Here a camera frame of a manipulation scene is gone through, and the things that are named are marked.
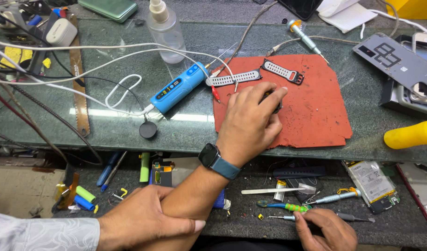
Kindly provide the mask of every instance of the fingernail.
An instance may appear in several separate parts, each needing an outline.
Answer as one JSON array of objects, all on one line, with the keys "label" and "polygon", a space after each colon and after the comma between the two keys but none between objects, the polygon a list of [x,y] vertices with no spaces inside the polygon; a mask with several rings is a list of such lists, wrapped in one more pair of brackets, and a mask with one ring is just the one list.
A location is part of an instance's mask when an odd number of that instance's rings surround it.
[{"label": "fingernail", "polygon": [[201,231],[206,225],[206,221],[195,221],[195,233]]}]

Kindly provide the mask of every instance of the shirt sleeve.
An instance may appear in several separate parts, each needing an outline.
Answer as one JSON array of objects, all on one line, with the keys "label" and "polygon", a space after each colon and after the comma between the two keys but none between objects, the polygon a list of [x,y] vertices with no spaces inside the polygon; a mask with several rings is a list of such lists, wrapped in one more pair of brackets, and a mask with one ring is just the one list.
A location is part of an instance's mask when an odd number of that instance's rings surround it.
[{"label": "shirt sleeve", "polygon": [[18,219],[0,214],[0,251],[95,251],[99,221],[93,218]]}]

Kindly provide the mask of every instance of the watch face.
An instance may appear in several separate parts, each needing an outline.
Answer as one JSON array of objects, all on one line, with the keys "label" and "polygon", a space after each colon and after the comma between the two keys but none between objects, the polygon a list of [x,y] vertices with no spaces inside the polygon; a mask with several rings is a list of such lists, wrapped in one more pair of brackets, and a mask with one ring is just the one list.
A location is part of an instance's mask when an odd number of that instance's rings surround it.
[{"label": "watch face", "polygon": [[211,164],[213,163],[217,155],[218,155],[217,148],[214,145],[208,143],[200,152],[200,155],[198,156],[198,158],[203,164],[203,166],[208,168],[211,166]]}]

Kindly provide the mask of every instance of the small battery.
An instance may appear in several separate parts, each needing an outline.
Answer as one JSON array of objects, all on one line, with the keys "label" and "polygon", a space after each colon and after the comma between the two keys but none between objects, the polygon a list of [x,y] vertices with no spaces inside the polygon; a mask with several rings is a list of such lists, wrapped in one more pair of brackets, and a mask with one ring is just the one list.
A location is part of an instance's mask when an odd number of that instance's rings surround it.
[{"label": "small battery", "polygon": [[[276,188],[286,188],[286,182],[278,180]],[[274,200],[283,202],[283,197],[285,196],[285,192],[276,192],[274,194]]]}]

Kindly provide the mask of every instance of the round wireless charger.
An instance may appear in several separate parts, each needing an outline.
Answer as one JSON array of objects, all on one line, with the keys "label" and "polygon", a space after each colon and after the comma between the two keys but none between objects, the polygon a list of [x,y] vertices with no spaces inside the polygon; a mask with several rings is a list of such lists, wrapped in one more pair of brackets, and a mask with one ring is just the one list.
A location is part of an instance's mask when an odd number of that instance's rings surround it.
[{"label": "round wireless charger", "polygon": [[151,121],[147,121],[139,127],[139,134],[146,139],[153,138],[157,132],[158,127]]}]

